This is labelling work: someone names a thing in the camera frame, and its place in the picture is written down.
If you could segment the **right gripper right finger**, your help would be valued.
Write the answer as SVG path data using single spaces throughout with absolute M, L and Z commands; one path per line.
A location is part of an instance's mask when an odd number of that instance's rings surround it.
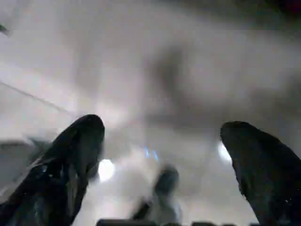
M 222 125 L 241 194 L 261 226 L 301 224 L 301 160 L 275 136 L 244 121 Z

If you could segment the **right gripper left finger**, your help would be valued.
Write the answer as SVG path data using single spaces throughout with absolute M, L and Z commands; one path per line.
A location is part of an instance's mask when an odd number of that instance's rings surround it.
M 86 114 L 61 132 L 0 206 L 2 226 L 70 226 L 97 174 L 105 126 Z

